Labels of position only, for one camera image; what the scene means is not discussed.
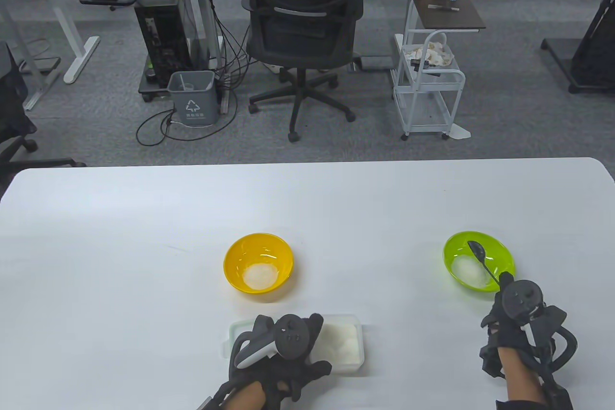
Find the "black spoon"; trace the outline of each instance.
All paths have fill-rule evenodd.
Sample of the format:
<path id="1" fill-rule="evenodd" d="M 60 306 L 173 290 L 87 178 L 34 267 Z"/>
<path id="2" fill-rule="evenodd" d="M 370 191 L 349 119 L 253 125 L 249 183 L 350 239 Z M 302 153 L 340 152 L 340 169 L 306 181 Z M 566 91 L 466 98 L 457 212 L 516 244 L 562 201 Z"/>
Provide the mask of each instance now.
<path id="1" fill-rule="evenodd" d="M 470 247 L 470 250 L 472 250 L 472 253 L 474 253 L 475 258 L 479 260 L 479 263 L 481 263 L 483 265 L 483 267 L 485 268 L 487 273 L 490 276 L 492 276 L 492 279 L 494 279 L 496 281 L 496 283 L 499 285 L 498 279 L 496 279 L 496 276 L 494 276 L 494 274 L 492 274 L 492 272 L 489 270 L 489 268 L 485 264 L 485 256 L 486 256 L 486 254 L 485 254 L 485 249 L 483 248 L 483 245 L 481 245 L 480 243 L 478 243 L 478 242 L 476 242 L 474 240 L 468 240 L 467 244 L 468 244 L 468 247 Z"/>

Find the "yellow bowl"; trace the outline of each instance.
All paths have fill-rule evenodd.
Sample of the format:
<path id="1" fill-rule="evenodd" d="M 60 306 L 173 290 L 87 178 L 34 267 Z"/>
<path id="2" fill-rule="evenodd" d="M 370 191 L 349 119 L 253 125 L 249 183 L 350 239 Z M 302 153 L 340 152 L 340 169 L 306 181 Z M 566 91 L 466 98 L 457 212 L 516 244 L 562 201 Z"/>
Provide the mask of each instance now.
<path id="1" fill-rule="evenodd" d="M 448 273 L 461 285 L 471 290 L 486 293 L 499 291 L 499 285 L 492 278 L 489 278 L 487 285 L 484 287 L 475 287 L 465 283 L 453 272 L 453 261 L 457 256 L 471 256 L 474 258 L 474 253 L 472 253 L 470 246 L 467 244 L 468 240 L 474 240 L 483 245 L 483 248 L 485 248 L 485 265 L 498 280 L 500 274 L 504 271 L 510 272 L 515 276 L 515 260 L 512 258 L 510 251 L 492 236 L 474 231 L 459 232 L 459 234 L 455 234 L 448 239 L 446 245 L 444 245 L 444 265 Z"/>
<path id="2" fill-rule="evenodd" d="M 244 282 L 244 271 L 253 264 L 273 264 L 277 280 L 264 290 L 254 290 Z M 293 273 L 295 259 L 288 243 L 273 234 L 250 234 L 240 238 L 226 252 L 224 276 L 233 287 L 248 294 L 269 293 L 281 287 Z"/>

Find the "pen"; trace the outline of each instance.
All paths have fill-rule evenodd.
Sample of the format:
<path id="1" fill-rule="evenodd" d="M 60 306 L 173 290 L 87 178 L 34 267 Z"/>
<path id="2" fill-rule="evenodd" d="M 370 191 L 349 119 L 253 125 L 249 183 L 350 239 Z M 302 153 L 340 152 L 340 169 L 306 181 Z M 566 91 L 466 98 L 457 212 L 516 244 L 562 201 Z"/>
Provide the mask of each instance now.
<path id="1" fill-rule="evenodd" d="M 459 8 L 456 6 L 443 6 L 441 4 L 428 4 L 428 10 L 443 10 L 446 12 L 458 12 Z"/>

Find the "brown tabletop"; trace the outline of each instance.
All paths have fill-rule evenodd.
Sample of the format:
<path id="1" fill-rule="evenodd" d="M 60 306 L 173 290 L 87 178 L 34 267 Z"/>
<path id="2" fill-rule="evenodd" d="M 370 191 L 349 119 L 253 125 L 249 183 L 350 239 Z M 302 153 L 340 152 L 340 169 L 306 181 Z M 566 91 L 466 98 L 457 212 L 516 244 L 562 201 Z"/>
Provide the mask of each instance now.
<path id="1" fill-rule="evenodd" d="M 485 28 L 485 23 L 470 0 L 413 0 L 424 28 Z M 429 10 L 428 4 L 455 6 L 458 12 Z"/>

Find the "white powder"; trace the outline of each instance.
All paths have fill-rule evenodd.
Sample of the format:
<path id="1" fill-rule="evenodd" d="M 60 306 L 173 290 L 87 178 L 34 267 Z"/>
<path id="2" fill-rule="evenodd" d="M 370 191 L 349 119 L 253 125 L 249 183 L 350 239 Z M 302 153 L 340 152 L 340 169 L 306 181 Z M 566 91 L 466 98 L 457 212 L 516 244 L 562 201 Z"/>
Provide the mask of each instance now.
<path id="1" fill-rule="evenodd" d="M 273 264 L 253 264 L 244 271 L 244 283 L 253 290 L 264 290 L 277 281 L 278 271 Z"/>
<path id="2" fill-rule="evenodd" d="M 358 364 L 361 360 L 357 327 L 351 324 L 324 324 L 316 339 L 310 360 L 327 360 L 332 366 Z"/>
<path id="3" fill-rule="evenodd" d="M 453 260 L 451 270 L 457 278 L 472 287 L 483 288 L 489 283 L 489 274 L 474 256 L 460 255 Z"/>

